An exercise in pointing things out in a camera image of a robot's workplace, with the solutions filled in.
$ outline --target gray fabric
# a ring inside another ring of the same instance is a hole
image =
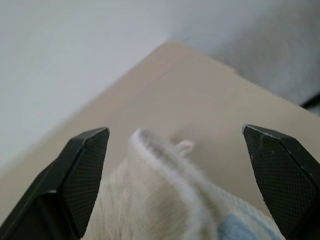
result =
[[[320,92],[320,1],[287,0],[266,12],[211,55],[301,105]]]

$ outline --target white knit fabric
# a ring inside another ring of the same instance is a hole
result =
[[[129,140],[127,158],[99,194],[86,240],[282,240],[276,224],[222,190],[172,145],[147,129]]]

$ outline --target white wall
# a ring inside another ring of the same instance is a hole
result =
[[[161,43],[212,53],[279,0],[2,0],[0,169]]]

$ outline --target beige table surface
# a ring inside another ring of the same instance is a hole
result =
[[[174,142],[194,140],[191,157],[214,182],[269,214],[255,182],[243,124],[294,136],[320,160],[318,116],[208,56],[166,43],[1,176],[0,222],[69,138],[100,126],[110,128],[104,175],[126,156],[135,129],[150,128]]]

